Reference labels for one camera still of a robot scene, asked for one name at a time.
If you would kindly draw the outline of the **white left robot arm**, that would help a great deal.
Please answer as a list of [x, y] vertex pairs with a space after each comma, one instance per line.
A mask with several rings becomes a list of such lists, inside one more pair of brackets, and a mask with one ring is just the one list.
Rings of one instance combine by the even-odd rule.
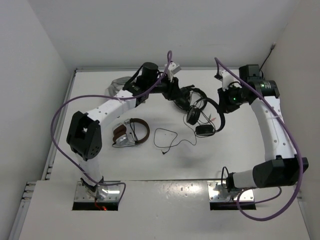
[[66, 142], [78, 156], [83, 172], [80, 180], [90, 192], [97, 193], [98, 187], [104, 182], [97, 158], [102, 149], [102, 129], [142, 104], [149, 94], [162, 94], [169, 101], [179, 98], [182, 92], [175, 74], [180, 69], [180, 65], [172, 61], [166, 64], [165, 71], [159, 75], [155, 63], [145, 62], [110, 100], [88, 112], [77, 111], [73, 114]]

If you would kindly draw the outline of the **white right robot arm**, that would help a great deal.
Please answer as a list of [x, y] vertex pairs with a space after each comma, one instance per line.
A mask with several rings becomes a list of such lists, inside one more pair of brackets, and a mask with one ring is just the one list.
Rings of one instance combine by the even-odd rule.
[[243, 104], [249, 104], [264, 144], [265, 161], [251, 170], [229, 173], [227, 190], [301, 184], [309, 163], [306, 157], [298, 155], [297, 145], [284, 125], [276, 82], [263, 79], [257, 64], [240, 67], [239, 76], [230, 70], [217, 70], [215, 78], [222, 82], [217, 91], [220, 109], [228, 114]]

